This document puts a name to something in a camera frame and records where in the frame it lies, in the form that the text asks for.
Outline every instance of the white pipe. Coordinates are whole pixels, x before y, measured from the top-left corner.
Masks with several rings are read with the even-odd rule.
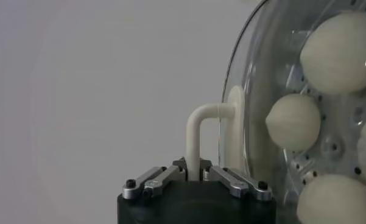
[[[196,108],[188,118],[185,160],[189,181],[200,178],[200,124],[206,118],[232,118],[234,110],[231,103],[209,103]]]

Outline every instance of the gray wall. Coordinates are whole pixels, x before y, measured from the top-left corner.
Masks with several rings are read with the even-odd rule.
[[[0,0],[0,224],[115,223],[185,153],[256,0]],[[217,124],[202,128],[217,161]]]

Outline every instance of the clear plastic dome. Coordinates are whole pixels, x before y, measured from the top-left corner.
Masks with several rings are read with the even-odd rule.
[[[366,184],[357,157],[366,123],[366,20],[353,23],[363,16],[363,0],[262,1],[238,38],[222,100],[234,85],[243,87],[242,171],[271,185],[278,223],[298,223],[298,196],[317,176],[335,173]],[[313,98],[321,115],[315,144],[300,152],[278,147],[266,127],[274,103],[293,93]],[[224,127],[221,121],[219,162],[227,167]]]

